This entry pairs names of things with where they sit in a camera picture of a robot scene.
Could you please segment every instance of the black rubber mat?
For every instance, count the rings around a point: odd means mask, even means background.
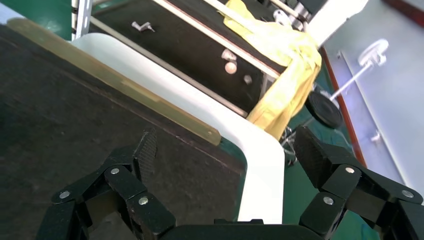
[[[169,119],[0,25],[3,239],[34,239],[51,196],[118,147],[157,134],[149,191],[179,224],[232,219],[245,165]],[[125,239],[108,219],[92,239]]]

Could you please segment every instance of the white plastic edge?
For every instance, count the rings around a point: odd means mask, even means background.
[[[238,146],[247,160],[238,220],[282,223],[285,155],[276,139],[111,36],[90,33],[71,44],[216,128]]]

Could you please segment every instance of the yellow towel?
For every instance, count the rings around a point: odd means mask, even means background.
[[[312,89],[321,69],[321,55],[307,33],[256,20],[241,0],[229,0],[226,6],[249,21],[255,32],[228,16],[224,16],[224,24],[263,55],[287,67],[247,116],[247,120],[279,140]]]

